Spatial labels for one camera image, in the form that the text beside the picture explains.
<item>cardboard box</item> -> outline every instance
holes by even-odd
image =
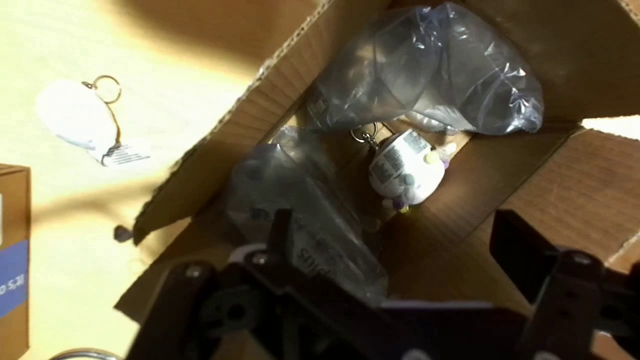
[[[297,115],[336,51],[386,7],[386,0],[320,3],[221,124],[185,155],[145,205],[135,236],[142,240],[177,221],[195,221],[119,309],[145,318],[158,275],[175,260],[225,262],[233,246],[212,226],[217,218],[208,206],[233,166]],[[386,224],[380,260],[394,299],[527,309],[487,248],[497,209],[517,209],[550,240],[605,260],[621,258],[640,229],[639,144],[581,130],[588,117],[640,112],[640,33],[630,12],[639,7],[614,0],[566,0],[563,7],[555,0],[467,0],[464,7],[492,23],[533,65],[545,87],[545,129],[535,136],[475,136],[428,205],[413,218]]]
[[[28,350],[31,171],[0,165],[0,360]]]

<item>clear plastic wrap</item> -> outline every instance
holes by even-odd
[[[291,209],[289,258],[306,275],[325,275],[366,305],[380,305],[386,272],[362,243],[351,210],[278,144],[240,163],[227,195],[227,216],[249,243],[267,243],[278,210]]]
[[[521,54],[458,5],[396,10],[354,39],[306,100],[316,129],[405,119],[423,130],[536,133],[542,91]]]

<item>packaging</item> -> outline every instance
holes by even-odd
[[[0,360],[28,350],[31,171],[0,165]]]
[[[393,7],[406,5],[439,3],[398,0]],[[335,54],[388,7],[388,0],[320,3],[218,126],[185,155],[141,209],[135,236],[142,243],[183,218],[195,223],[141,277],[146,287],[135,285],[124,294],[121,310],[145,318],[141,305],[153,297],[158,271],[177,258],[225,260],[225,238],[212,243],[214,234],[205,232],[199,218],[222,192],[235,165],[299,112]],[[640,9],[610,0],[566,0],[563,7],[557,0],[467,0],[464,7],[488,21],[533,66],[545,91],[545,126],[536,136],[471,139],[428,203],[385,226],[378,254],[391,275],[391,299],[488,301],[527,309],[487,248],[487,224],[497,209],[517,206],[542,234],[599,256],[614,250],[624,258],[633,230],[640,226],[639,182],[630,182],[640,175],[633,163],[637,142],[581,130],[582,119],[640,115],[640,31],[634,23]],[[344,166],[344,173],[364,175],[360,190],[371,189],[366,171]]]

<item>wooden surface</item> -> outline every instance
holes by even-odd
[[[123,355],[136,326],[112,310],[163,243],[146,252],[112,240],[172,163],[230,109],[262,60],[315,10],[315,0],[170,3],[31,0],[0,12],[0,163],[33,166],[33,350],[98,347]],[[117,77],[124,142],[153,161],[100,168],[37,119],[57,80]],[[183,226],[158,238],[175,238]]]

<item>box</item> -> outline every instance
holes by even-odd
[[[28,350],[31,171],[0,165],[0,360]]]
[[[153,285],[175,260],[227,260],[233,246],[217,234],[208,206],[233,166],[297,115],[306,88],[351,36],[386,7],[405,5],[418,3],[320,3],[218,126],[185,155],[142,206],[135,236],[142,240],[183,218],[193,224],[124,294],[119,307],[128,316],[145,318]],[[421,213],[386,224],[380,260],[391,272],[394,299],[527,309],[487,248],[497,209],[514,209],[550,240],[593,250],[605,260],[623,258],[640,229],[634,210],[640,195],[633,187],[640,177],[639,144],[581,130],[582,119],[640,112],[639,5],[467,0],[464,7],[492,23],[535,69],[545,87],[545,129],[535,136],[475,136]]]

